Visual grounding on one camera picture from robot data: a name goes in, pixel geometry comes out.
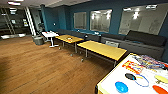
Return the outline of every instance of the ceiling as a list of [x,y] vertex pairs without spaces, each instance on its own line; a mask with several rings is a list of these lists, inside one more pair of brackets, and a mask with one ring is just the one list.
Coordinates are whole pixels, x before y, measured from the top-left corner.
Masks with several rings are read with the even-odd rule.
[[[14,0],[1,0],[0,6],[10,7],[11,5],[7,3],[8,1],[14,1]],[[24,0],[21,3],[21,7],[28,6],[28,7],[40,8],[41,4],[44,4],[46,7],[56,7],[60,5],[71,6],[88,1],[91,0]]]

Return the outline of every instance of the table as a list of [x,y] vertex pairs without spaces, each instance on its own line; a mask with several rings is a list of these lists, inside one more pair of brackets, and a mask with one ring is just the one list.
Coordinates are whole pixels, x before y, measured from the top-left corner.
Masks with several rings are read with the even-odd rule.
[[148,87],[142,87],[138,85],[135,81],[129,80],[125,77],[125,73],[131,73],[133,72],[127,70],[126,68],[122,67],[122,65],[127,62],[128,60],[132,62],[136,62],[139,64],[139,62],[132,58],[132,56],[135,54],[128,55],[122,62],[120,62],[106,77],[104,77],[98,84],[98,94],[121,94],[117,91],[115,87],[115,83],[117,81],[123,82],[128,87],[128,92],[126,94],[158,94],[155,92],[155,90],[152,88],[153,85],[160,86],[164,88],[166,91],[168,91],[168,85],[166,83],[160,83],[157,84],[157,79],[154,77],[155,75],[162,75],[160,74],[160,71],[163,70],[157,70],[157,72],[154,72],[149,69],[143,69],[140,73],[143,75],[148,81],[149,86]]
[[56,33],[54,33],[54,32],[42,32],[42,34],[47,38],[46,41],[50,41],[50,40],[48,40],[48,37],[51,37],[51,46],[49,46],[49,47],[59,46],[59,45],[54,45],[53,39],[52,39],[52,37],[59,36],[58,34],[56,34]]
[[86,49],[86,57],[87,57],[87,49],[88,49],[98,54],[101,54],[103,56],[114,59],[115,60],[114,66],[116,64],[116,61],[118,61],[126,52],[126,50],[124,49],[112,47],[95,41],[86,41],[78,44],[78,46],[81,46]]
[[74,37],[74,36],[71,36],[71,35],[61,35],[61,36],[57,36],[57,37],[55,37],[55,38],[60,39],[60,40],[63,41],[63,47],[64,47],[64,42],[67,42],[67,43],[75,43],[75,52],[76,52],[76,53],[77,53],[77,45],[76,45],[76,42],[83,40],[82,38]]

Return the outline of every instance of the window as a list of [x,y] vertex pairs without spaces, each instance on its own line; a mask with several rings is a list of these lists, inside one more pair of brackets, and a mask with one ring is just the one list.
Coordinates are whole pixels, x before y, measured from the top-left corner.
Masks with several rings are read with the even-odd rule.
[[91,11],[90,30],[109,32],[112,10]]
[[86,12],[74,13],[74,28],[86,29]]
[[168,3],[124,8],[119,34],[133,30],[158,35],[167,11]]

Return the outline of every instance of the red object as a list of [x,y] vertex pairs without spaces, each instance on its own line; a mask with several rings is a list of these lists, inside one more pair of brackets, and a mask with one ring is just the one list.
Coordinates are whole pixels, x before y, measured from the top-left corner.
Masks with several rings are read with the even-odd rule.
[[142,71],[142,66],[138,65],[137,63],[135,62],[132,62],[132,61],[127,61],[125,62],[122,67],[125,67],[126,69],[136,73],[136,74],[140,74],[141,71]]
[[165,89],[163,89],[157,85],[153,85],[152,87],[159,94],[168,94],[168,92]]

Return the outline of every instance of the white table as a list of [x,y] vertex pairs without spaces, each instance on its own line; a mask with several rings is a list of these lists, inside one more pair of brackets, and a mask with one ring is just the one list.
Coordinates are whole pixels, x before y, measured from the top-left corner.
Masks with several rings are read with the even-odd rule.
[[59,36],[58,34],[56,34],[56,33],[54,33],[54,32],[42,32],[42,34],[47,38],[46,41],[51,41],[51,46],[49,46],[49,47],[59,46],[59,45],[54,45],[53,39],[52,39],[52,37]]
[[128,60],[132,62],[139,63],[137,60],[132,58],[132,55],[129,55],[127,58],[125,58],[120,64],[118,64],[115,69],[113,69],[104,79],[102,79],[98,83],[98,94],[120,94],[115,87],[115,82],[120,81],[124,82],[128,86],[128,93],[126,94],[158,94],[155,92],[155,90],[152,88],[153,85],[160,86],[164,88],[166,91],[168,91],[168,85],[166,83],[160,83],[157,84],[157,79],[154,78],[154,76],[162,75],[163,77],[167,77],[157,70],[157,72],[153,72],[148,69],[144,69],[141,73],[141,75],[144,75],[148,81],[149,81],[149,87],[142,87],[135,83],[133,80],[129,80],[125,77],[125,73],[131,73],[135,74],[126,68],[122,67],[122,65],[127,62]]

